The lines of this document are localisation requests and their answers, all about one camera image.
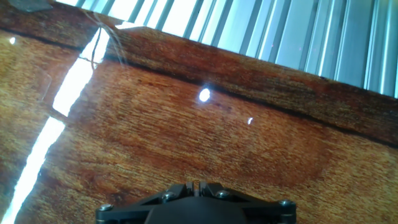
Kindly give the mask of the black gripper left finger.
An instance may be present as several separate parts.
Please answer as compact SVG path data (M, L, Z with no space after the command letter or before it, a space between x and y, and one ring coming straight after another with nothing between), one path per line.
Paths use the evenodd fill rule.
M195 187L193 182L186 184L174 184L168 189L146 197L141 201L125 207L115 207L112 204L103 204L95 211L96 224L124 224L124 223L145 223L150 212L169 202L193 197Z

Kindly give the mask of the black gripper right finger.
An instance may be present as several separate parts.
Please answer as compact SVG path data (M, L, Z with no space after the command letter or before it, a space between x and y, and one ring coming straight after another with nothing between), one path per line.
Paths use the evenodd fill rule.
M246 223L283 223L296 224L296 203L290 199L265 201L248 194L223 187L220 183L201 181L198 184L198 196L226 202L221 208L228 208L230 215L237 215L237 208Z

